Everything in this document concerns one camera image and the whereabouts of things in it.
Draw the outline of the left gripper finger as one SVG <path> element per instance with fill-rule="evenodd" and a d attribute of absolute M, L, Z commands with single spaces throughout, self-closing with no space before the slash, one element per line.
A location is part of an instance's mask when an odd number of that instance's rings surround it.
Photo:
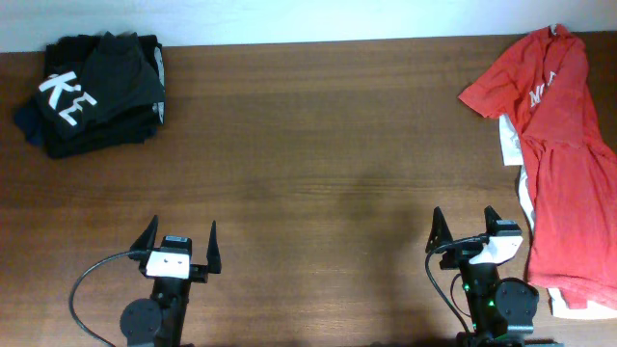
<path fill-rule="evenodd" d="M 134 241 L 130 251 L 136 255 L 144 255 L 151 252 L 154 248 L 155 237 L 158 229 L 158 216 L 154 215 L 146 229 Z"/>
<path fill-rule="evenodd" d="M 222 273 L 222 259 L 217 240 L 217 224 L 215 221 L 211 224 L 209 233 L 208 246 L 206 251 L 207 268 L 209 274 Z"/>

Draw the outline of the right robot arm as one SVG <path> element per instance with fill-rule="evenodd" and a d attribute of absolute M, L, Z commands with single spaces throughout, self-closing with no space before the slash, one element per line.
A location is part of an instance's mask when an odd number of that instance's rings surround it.
<path fill-rule="evenodd" d="M 528 340 L 534 332 L 533 318 L 539 291 L 518 278 L 502 278 L 498 267 L 511 260 L 523 241 L 520 226 L 501 218 L 491 207 L 484 209 L 486 231 L 476 236 L 454 239 L 442 210 L 433 210 L 432 225 L 425 247 L 424 268 L 428 280 L 462 324 L 456 344 L 464 347 L 556 347 L 554 340 Z M 435 280 L 430 262 L 440 255 L 442 270 L 456 270 L 462 280 L 471 320 Z"/>

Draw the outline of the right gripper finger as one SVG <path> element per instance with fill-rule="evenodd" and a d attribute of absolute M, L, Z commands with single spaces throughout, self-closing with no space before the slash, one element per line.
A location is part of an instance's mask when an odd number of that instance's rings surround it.
<path fill-rule="evenodd" d="M 501 220 L 500 216 L 490 205 L 488 205 L 484 209 L 484 217 L 485 217 L 486 233 L 491 236 L 497 236 L 497 234 L 500 231 L 500 224 L 499 224 L 499 221 Z"/>
<path fill-rule="evenodd" d="M 448 245 L 452 242 L 452 235 L 444 218 L 443 212 L 437 206 L 433 210 L 432 225 L 425 251 L 432 252 L 436 248 L 443 245 Z"/>

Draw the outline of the dark green t-shirt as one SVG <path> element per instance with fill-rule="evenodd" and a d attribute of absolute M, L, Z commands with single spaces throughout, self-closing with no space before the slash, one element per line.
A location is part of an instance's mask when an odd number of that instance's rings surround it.
<path fill-rule="evenodd" d="M 46 49 L 47 76 L 34 95 L 65 140 L 136 107 L 165 100 L 165 89 L 136 33 L 64 37 Z"/>

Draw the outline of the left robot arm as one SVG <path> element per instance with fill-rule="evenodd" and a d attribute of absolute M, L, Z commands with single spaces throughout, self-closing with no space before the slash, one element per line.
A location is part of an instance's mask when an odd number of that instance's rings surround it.
<path fill-rule="evenodd" d="M 179 346 L 191 285 L 222 273 L 216 224 L 209 232 L 205 264 L 192 262 L 188 237 L 167 235 L 156 247 L 157 229 L 158 218 L 153 217 L 130 247 L 129 258 L 139 263 L 140 273 L 153 280 L 153 287 L 147 298 L 131 302 L 121 314 L 120 328 L 129 346 Z"/>

